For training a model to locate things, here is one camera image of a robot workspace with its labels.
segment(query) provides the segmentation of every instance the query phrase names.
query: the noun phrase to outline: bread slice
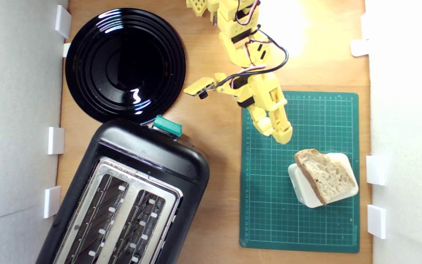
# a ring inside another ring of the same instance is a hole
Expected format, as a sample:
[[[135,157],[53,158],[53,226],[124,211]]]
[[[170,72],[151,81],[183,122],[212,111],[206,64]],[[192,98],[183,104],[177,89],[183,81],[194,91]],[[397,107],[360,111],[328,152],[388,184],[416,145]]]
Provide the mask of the bread slice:
[[[345,167],[332,161],[326,154],[316,149],[304,149],[294,156],[296,164],[312,186],[322,204],[328,204],[340,194],[356,187]]]

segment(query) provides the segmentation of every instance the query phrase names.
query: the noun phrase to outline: white dish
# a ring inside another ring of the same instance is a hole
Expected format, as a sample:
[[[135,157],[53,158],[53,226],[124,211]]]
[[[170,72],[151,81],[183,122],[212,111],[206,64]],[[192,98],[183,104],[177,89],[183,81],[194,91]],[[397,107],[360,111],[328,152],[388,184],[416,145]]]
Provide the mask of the white dish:
[[[330,203],[355,196],[359,191],[359,186],[357,184],[356,177],[353,172],[353,169],[351,168],[351,164],[349,162],[348,157],[343,153],[328,153],[327,155],[328,157],[330,157],[331,160],[339,161],[346,168],[346,171],[351,176],[353,182],[356,185],[349,192],[340,194],[335,197]],[[310,183],[307,181],[297,164],[291,164],[288,168],[288,173],[299,202],[305,204],[307,207],[310,208],[315,208],[323,205],[315,195],[315,192],[310,186]]]

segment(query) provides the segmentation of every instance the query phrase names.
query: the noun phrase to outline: bread crust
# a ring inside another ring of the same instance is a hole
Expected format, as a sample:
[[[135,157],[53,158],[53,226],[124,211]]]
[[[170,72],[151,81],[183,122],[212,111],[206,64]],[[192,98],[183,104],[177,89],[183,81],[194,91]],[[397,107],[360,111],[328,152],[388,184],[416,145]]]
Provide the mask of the bread crust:
[[[325,205],[325,204],[327,204],[327,201],[325,201],[325,199],[323,199],[322,195],[320,194],[320,190],[318,189],[317,183],[313,179],[313,177],[310,174],[310,172],[308,171],[307,167],[303,164],[303,162],[301,160],[302,158],[300,158],[300,156],[302,154],[304,154],[305,152],[311,152],[312,154],[316,154],[316,153],[320,153],[320,152],[318,152],[318,150],[313,149],[313,148],[312,149],[304,149],[304,150],[300,150],[300,152],[297,152],[294,155],[294,158],[296,160],[296,164],[298,165],[298,167],[302,171],[302,174],[307,179],[308,183],[310,184],[310,186],[312,187],[313,191],[315,192],[315,196],[317,196],[318,200],[323,205]]]

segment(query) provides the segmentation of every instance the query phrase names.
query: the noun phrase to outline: cutting mat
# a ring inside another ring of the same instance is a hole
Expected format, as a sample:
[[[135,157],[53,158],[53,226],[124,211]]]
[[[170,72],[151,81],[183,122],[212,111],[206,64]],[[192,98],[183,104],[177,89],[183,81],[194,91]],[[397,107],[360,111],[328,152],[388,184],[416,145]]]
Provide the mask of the cutting mat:
[[[288,166],[301,149],[348,156],[359,182],[358,96],[291,92],[286,112],[293,137],[281,145],[242,115],[240,244],[245,248],[359,252],[359,194],[310,209],[298,202]]]

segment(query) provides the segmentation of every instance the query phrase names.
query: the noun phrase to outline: black plate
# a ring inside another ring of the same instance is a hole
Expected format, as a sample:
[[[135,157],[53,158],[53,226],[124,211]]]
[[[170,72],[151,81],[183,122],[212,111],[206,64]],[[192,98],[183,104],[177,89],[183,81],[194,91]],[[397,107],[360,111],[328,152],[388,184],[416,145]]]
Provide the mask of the black plate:
[[[169,23],[144,10],[120,8],[79,30],[65,74],[69,92],[92,118],[144,124],[175,102],[185,68],[183,46]]]

